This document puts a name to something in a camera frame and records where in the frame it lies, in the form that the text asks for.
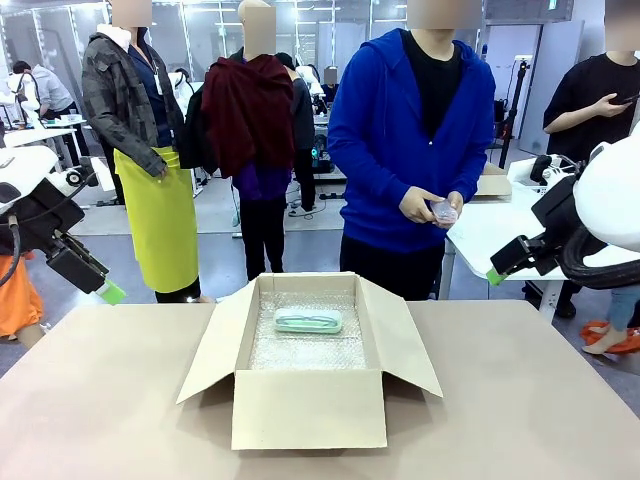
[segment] blue hoodie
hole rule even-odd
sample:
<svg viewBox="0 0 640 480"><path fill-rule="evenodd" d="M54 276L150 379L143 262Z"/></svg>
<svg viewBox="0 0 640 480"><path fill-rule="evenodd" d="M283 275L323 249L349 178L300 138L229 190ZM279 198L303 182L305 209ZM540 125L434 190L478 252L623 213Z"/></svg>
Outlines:
<svg viewBox="0 0 640 480"><path fill-rule="evenodd" d="M331 160L347 177L344 234L373 247L414 252L444 241L446 231L417 224L399 209L410 186L469 201L493 139L495 81L471 47L444 121L429 138L400 30L366 42L347 66L329 122Z"/></svg>

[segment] purple shirt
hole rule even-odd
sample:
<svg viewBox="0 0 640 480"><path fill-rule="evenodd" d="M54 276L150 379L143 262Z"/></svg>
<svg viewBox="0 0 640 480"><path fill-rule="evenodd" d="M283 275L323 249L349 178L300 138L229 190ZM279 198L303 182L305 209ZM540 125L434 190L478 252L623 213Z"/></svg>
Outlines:
<svg viewBox="0 0 640 480"><path fill-rule="evenodd" d="M287 193L291 170L281 167L262 167L248 163L231 179L243 200L272 200Z"/></svg>

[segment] floor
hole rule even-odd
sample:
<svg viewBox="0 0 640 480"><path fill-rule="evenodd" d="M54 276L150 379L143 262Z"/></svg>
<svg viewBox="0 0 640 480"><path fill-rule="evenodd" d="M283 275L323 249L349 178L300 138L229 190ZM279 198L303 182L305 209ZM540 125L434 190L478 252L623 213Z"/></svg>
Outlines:
<svg viewBox="0 0 640 480"><path fill-rule="evenodd" d="M517 149L509 152L509 161L529 157L530 155ZM326 187L328 191L336 188L340 187ZM296 195L295 187L291 190L290 200ZM201 232L204 230L199 235L201 284L204 294L211 297L229 295L246 283L242 240L234 239L231 235L235 228L231 226L234 207L229 192L228 183L218 179L196 199L199 223L203 223L202 210L205 211L206 217L206 211L209 209L209 217L206 220L209 226L218 228L221 225L227 225L218 231L215 228L202 228L202 225L199 228ZM99 189L87 189L78 195L77 200L81 205L94 205L97 200L108 199L109 196L110 194L101 192ZM338 270L338 252L342 235L341 221L338 216L340 203L329 200L327 204L328 207L314 217L287 219L289 223L284 258L287 271ZM118 215L122 215L124 211L114 215L104 208L108 207L92 208L87 212L88 217L97 216L91 228L83 227L89 232L87 236L81 236L80 240L111 270L109 278L127 292L125 303L154 302L153 293L142 282L133 255L131 237L127 234L113 234L114 231L121 229L122 220ZM296 227L295 221L303 227ZM85 295L70 284L60 281L57 274L45 265L42 254L38 254L35 260L29 262L29 271L45 302L44 321L53 326L74 307L101 302L95 295ZM505 282L500 287L489 288L486 281L475 277L464 263L457 259L453 273L451 299L521 298L521 286L519 282ZM571 321L556 319L554 326L580 351L583 345L579 336L582 325L590 320L603 318L608 302L608 292L583 291L575 297L577 317ZM540 346L540 352L544 355L544 345ZM0 339L0 376L24 353L24 348L17 342L9 342L6 338ZM640 355L598 358L584 356L636 415L640 415Z"/></svg>
<svg viewBox="0 0 640 480"><path fill-rule="evenodd" d="M498 163L500 150L487 152L494 163ZM508 166L512 161L531 158L531 154L518 150L516 146L509 149L507 155ZM318 193L344 192L344 184L322 185ZM292 202L299 198L299 190L292 183L287 200ZM93 206L99 201L110 200L113 192L104 192L101 188L85 188L76 197L76 203L82 206ZM237 192L232 194L230 180L213 178L204 191L195 199L196 214L198 217L198 233L234 233L240 228L234 226L233 217L236 213L238 201ZM304 215L285 218L285 228L288 232L306 230L341 230L343 226L340 209L344 206L343 200L318 200L316 206L319 212L315 215ZM71 229L71 233L77 236L93 235L129 235L129 221L127 212L122 206L92 207L86 210L85 219Z"/></svg>

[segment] black t-shirt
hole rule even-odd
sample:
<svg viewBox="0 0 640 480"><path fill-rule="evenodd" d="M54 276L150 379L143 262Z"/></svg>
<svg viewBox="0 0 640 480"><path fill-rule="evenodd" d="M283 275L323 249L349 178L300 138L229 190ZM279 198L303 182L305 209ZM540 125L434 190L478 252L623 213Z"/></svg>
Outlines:
<svg viewBox="0 0 640 480"><path fill-rule="evenodd" d="M591 57L564 76L544 114L544 127L563 113L593 105L611 93L617 93L616 99L623 100L637 95L638 91L640 62L626 67L613 62L606 54ZM599 143L614 143L629 136L635 108L633 104L615 117L594 117L568 130L551 134L547 153L564 155L575 162L588 160Z"/></svg>
<svg viewBox="0 0 640 480"><path fill-rule="evenodd" d="M309 88L302 78L293 81L293 136L296 150L310 150L315 144L316 129L313 124L313 107Z"/></svg>
<svg viewBox="0 0 640 480"><path fill-rule="evenodd" d="M408 30L402 30L402 45L420 90L424 126L433 138L458 91L462 78L462 52L456 45L451 60L433 59L424 53Z"/></svg>

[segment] beige table surface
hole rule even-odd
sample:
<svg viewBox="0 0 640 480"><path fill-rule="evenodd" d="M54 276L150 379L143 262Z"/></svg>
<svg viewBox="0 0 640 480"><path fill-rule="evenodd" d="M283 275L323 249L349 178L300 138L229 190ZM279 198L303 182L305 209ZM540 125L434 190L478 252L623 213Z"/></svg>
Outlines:
<svg viewBox="0 0 640 480"><path fill-rule="evenodd" d="M388 449L233 452L232 382L174 404L211 306L79 308L0 379L0 478L640 478L640 421L528 304L411 309L445 398L389 379Z"/></svg>

